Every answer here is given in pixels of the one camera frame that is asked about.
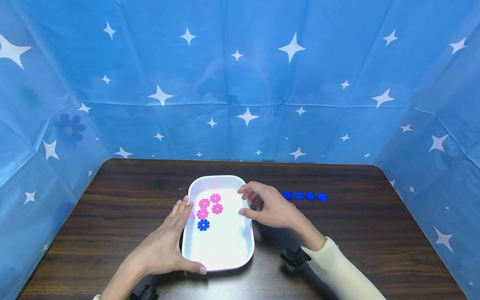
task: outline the flower-shaped plastic piece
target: flower-shaped plastic piece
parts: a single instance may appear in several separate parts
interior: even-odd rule
[[[318,200],[322,202],[327,202],[328,200],[327,194],[324,194],[322,192],[318,193],[317,197],[318,197]]]
[[[208,210],[206,208],[200,208],[197,212],[197,218],[200,220],[208,218]]]
[[[222,200],[222,197],[220,197],[219,194],[212,194],[210,196],[210,201],[212,201],[212,203],[219,203],[220,200]]]
[[[205,231],[210,227],[210,222],[207,219],[200,220],[198,221],[197,227],[200,231]]]
[[[207,198],[203,198],[202,200],[200,200],[200,202],[198,203],[198,206],[201,207],[201,208],[207,208],[210,206],[210,201],[207,199]]]
[[[283,197],[287,199],[288,201],[293,199],[293,193],[290,191],[285,191],[283,192]]]
[[[221,204],[216,203],[212,206],[212,213],[214,213],[215,215],[220,214],[222,211],[223,206]]]
[[[307,192],[305,198],[307,198],[308,201],[315,201],[316,199],[315,194],[312,192]]]
[[[303,200],[304,197],[305,197],[305,195],[303,195],[302,192],[295,192],[295,198],[297,200]]]

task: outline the blue fabric wall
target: blue fabric wall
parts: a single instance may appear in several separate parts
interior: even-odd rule
[[[479,24],[473,0],[0,0],[0,298],[123,156],[377,165],[480,298]]]

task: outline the wooden table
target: wooden table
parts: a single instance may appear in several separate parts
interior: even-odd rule
[[[91,299],[122,260],[200,176],[233,174],[284,190],[324,192],[295,201],[387,299],[465,299],[382,171],[373,166],[111,159],[103,164],[23,289],[22,300]],[[255,254],[243,268],[203,279],[146,278],[161,299],[332,299],[303,266],[285,268],[286,230],[255,224]]]

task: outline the pink flower piece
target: pink flower piece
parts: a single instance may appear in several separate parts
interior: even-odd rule
[[[210,196],[210,201],[212,201],[212,203],[219,203],[220,200],[222,200],[222,197],[220,197],[219,194],[213,194]]]
[[[214,213],[215,215],[220,214],[222,211],[223,211],[223,206],[221,204],[217,203],[212,206],[212,213]]]
[[[210,206],[210,201],[208,201],[207,198],[203,198],[202,200],[200,200],[200,202],[198,203],[198,206],[200,208],[207,208]]]
[[[197,212],[197,218],[200,220],[205,220],[208,218],[208,210],[206,208],[200,208]]]

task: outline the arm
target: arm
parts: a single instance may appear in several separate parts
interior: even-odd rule
[[[258,182],[242,186],[239,193],[257,210],[243,208],[247,218],[275,228],[289,228],[301,239],[302,249],[312,258],[310,268],[341,300],[384,300],[385,297],[338,249],[333,240],[323,236],[312,223],[273,187]]]

